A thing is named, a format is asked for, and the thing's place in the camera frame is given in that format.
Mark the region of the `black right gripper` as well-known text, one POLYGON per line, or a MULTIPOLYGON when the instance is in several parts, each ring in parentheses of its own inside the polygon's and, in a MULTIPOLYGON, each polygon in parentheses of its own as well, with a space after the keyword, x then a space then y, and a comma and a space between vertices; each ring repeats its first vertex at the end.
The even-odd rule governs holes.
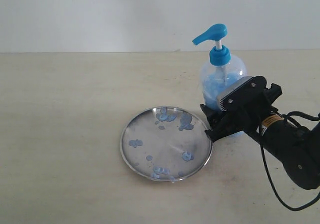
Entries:
POLYGON ((210 126, 208 130, 205 130, 205 134, 212 142, 239 132, 244 132, 252 139, 263 139, 268 129, 264 121, 278 115, 277 108, 272 104, 282 94, 281 86, 271 83, 271 86, 265 89, 269 102, 252 101, 241 105, 233 102, 226 112, 200 104, 210 126))

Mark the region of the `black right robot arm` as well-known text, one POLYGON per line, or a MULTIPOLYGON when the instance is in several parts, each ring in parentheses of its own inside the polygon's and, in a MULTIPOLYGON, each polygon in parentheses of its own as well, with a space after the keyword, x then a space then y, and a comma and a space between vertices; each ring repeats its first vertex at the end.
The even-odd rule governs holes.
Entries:
POLYGON ((299 187, 310 190, 319 187, 320 152, 319 131, 299 124, 293 117, 299 116, 319 122, 320 118, 300 111, 280 114, 273 102, 282 94, 277 84, 267 88, 265 84, 239 87, 231 95, 232 103, 226 111, 218 111, 201 104, 210 125, 205 133, 215 142, 224 137, 244 132, 280 161, 290 179, 299 187))

